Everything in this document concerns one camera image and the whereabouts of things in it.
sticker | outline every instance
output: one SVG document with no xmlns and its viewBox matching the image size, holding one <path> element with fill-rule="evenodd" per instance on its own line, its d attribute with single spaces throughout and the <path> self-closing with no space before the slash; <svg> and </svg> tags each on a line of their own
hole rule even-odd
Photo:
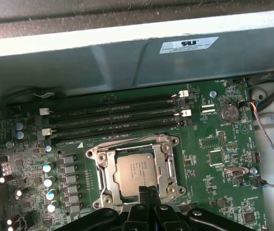
<svg viewBox="0 0 274 231">
<path fill-rule="evenodd" d="M 218 37 L 164 42 L 160 54 L 208 49 Z"/>
</svg>

